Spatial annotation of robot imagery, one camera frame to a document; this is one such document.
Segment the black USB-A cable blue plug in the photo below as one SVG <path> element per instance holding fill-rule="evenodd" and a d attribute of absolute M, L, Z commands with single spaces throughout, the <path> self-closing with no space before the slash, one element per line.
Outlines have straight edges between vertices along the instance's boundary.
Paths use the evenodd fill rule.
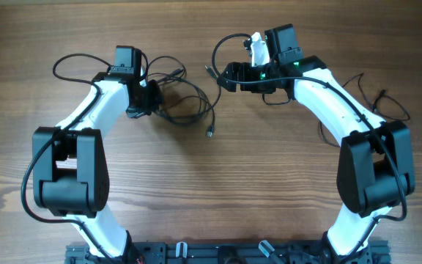
<path fill-rule="evenodd" d="M 215 132 L 215 121 L 216 113 L 215 107 L 221 98 L 221 89 L 218 89 L 218 96 L 214 101 L 211 101 L 205 91 L 193 84 L 192 82 L 186 80 L 183 77 L 173 76 L 172 74 L 165 75 L 158 81 L 160 85 L 160 91 L 165 92 L 166 88 L 174 84 L 184 84 L 190 87 L 193 92 L 189 95 L 182 96 L 172 102 L 164 100 L 162 105 L 158 110 L 155 111 L 155 114 L 164 120 L 170 122 L 176 126 L 191 126 L 195 125 L 199 121 L 204 120 L 205 118 L 210 118 L 210 124 L 207 126 L 206 137 L 211 138 Z M 174 113 L 174 110 L 178 110 L 182 106 L 191 104 L 192 102 L 196 103 L 196 106 L 191 110 L 190 113 Z"/>

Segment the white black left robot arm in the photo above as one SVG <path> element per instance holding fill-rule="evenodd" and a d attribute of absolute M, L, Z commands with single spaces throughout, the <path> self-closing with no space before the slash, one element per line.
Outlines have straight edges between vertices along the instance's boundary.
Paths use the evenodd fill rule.
<path fill-rule="evenodd" d="M 109 208 L 110 181 L 103 139 L 122 113 L 150 115 L 162 103 L 156 80 L 136 73 L 98 73 L 81 105 L 54 127 L 33 134 L 35 204 L 49 210 L 52 224 L 70 223 L 86 241 L 94 263 L 140 263 L 130 233 Z"/>

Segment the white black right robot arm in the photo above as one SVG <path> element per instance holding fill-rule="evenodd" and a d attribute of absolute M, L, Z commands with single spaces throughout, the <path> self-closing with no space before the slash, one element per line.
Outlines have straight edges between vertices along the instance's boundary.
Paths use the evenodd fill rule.
<path fill-rule="evenodd" d="M 251 60 L 216 70 L 217 84 L 260 95 L 282 89 L 329 130 L 340 149 L 336 188 L 342 207 L 324 234 L 319 260 L 358 261 L 382 220 L 407 216 L 407 196 L 415 190 L 410 130 L 362 106 L 320 58 L 303 56 L 293 25 L 240 37 Z"/>

